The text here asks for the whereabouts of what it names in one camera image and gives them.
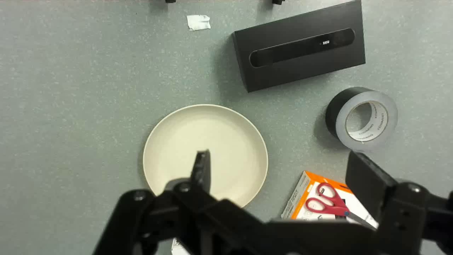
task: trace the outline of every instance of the white paper scrap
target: white paper scrap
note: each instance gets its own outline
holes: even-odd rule
[[[209,29],[211,22],[209,22],[208,15],[187,15],[187,24],[189,31],[196,31],[196,29]]]

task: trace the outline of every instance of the duct tape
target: duct tape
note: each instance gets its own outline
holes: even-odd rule
[[[358,107],[368,107],[368,120],[359,128],[349,128],[348,120]],[[366,87],[349,87],[335,94],[327,106],[327,128],[345,147],[364,151],[383,141],[395,128],[397,110],[385,93]]]

